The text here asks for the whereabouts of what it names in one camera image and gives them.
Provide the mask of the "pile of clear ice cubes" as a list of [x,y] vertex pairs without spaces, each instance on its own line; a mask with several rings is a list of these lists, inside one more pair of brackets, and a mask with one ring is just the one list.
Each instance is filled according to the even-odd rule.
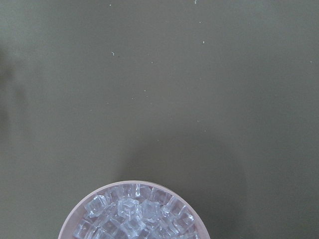
[[85,204],[76,239],[197,239],[195,218],[172,194],[145,184],[113,186]]

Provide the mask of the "pink bowl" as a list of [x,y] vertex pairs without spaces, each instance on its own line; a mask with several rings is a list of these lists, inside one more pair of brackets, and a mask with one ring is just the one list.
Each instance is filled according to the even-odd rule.
[[176,197],[179,199],[181,202],[183,202],[187,209],[193,214],[195,218],[195,228],[197,229],[198,235],[200,239],[209,239],[210,235],[209,232],[198,215],[198,213],[192,208],[192,206],[184,200],[180,195],[178,195],[176,192],[170,190],[169,188],[162,186],[160,184],[154,183],[154,182],[148,182],[148,181],[140,181],[140,180],[128,180],[128,181],[120,181],[120,182],[114,182],[105,186],[102,186],[95,191],[89,193],[87,196],[85,196],[69,213],[69,215],[66,217],[58,238],[59,239],[74,239],[75,237],[73,236],[73,232],[77,226],[77,224],[80,222],[80,219],[85,213],[85,208],[84,205],[88,203],[96,194],[98,193],[104,193],[107,189],[113,187],[113,186],[119,186],[119,185],[124,185],[124,184],[144,184],[148,185],[151,187],[156,187],[158,189],[161,189],[172,196]]

